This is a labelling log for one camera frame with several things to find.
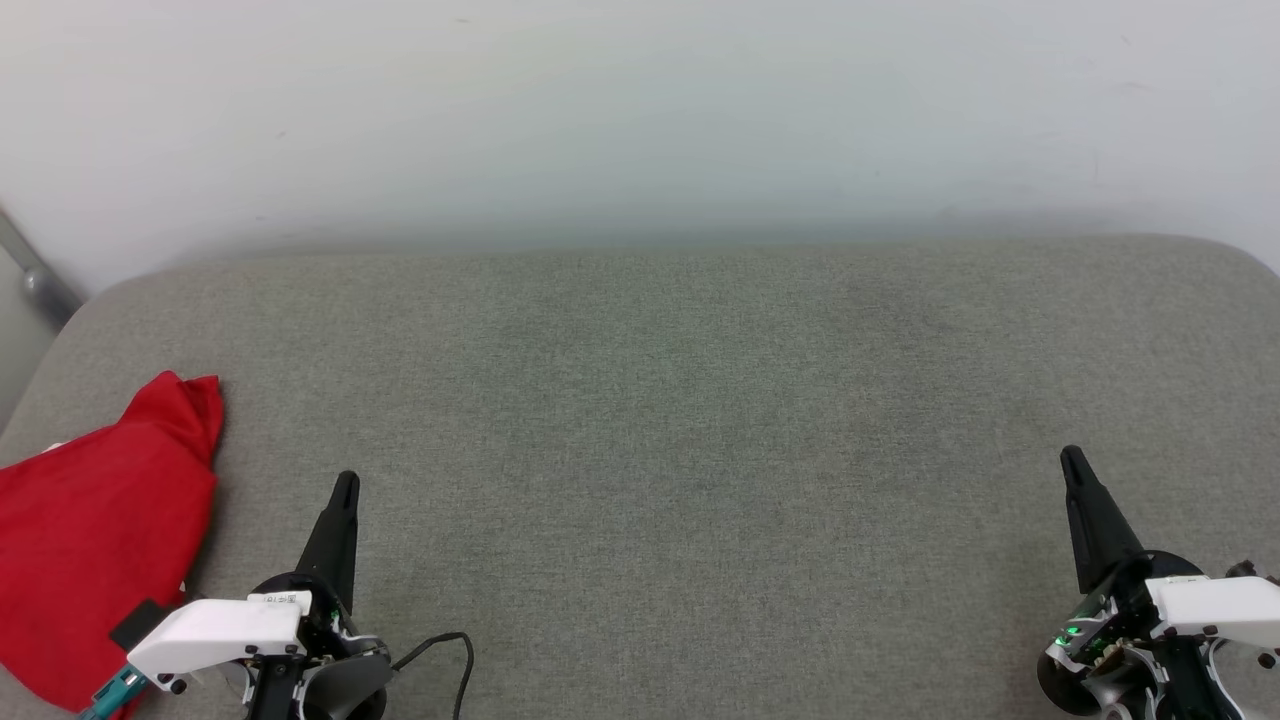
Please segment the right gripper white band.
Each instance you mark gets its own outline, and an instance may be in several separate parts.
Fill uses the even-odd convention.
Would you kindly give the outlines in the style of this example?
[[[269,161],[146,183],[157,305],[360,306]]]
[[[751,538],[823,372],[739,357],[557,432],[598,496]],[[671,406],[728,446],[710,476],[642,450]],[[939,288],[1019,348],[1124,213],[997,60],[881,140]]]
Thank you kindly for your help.
[[[1102,664],[1123,647],[1185,637],[1276,653],[1279,589],[1271,577],[1212,578],[1185,559],[1146,551],[1083,450],[1060,452],[1080,605],[1053,634],[1056,664]]]

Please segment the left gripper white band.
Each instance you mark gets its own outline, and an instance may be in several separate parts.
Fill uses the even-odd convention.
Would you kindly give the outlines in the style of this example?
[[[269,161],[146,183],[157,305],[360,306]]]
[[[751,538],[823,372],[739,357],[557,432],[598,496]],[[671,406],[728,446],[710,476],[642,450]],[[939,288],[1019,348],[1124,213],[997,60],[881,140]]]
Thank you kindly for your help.
[[[393,680],[387,644],[355,629],[360,478],[340,471],[297,573],[243,600],[195,600],[169,612],[125,653],[155,685],[239,665],[246,694],[376,694]]]

